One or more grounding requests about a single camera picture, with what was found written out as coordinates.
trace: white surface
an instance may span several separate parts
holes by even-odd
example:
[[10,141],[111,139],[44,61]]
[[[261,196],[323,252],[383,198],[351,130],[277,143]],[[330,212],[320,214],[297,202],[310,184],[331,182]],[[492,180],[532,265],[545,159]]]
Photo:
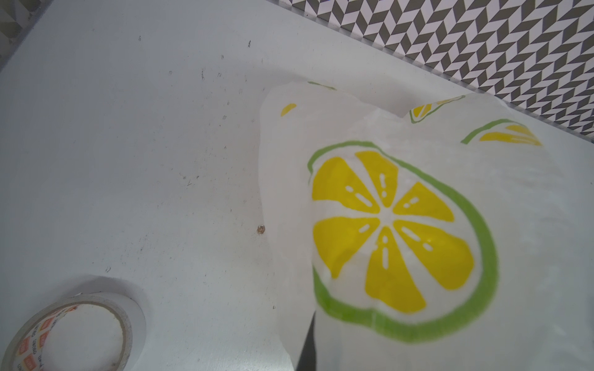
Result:
[[[55,0],[0,73],[0,350],[106,276],[147,319],[134,369],[289,370],[257,115],[306,77],[398,115],[466,91],[265,0]],[[524,123],[589,230],[594,146]]]
[[82,304],[50,331],[43,347],[47,371],[111,370],[118,364],[124,335],[112,312],[98,305]]

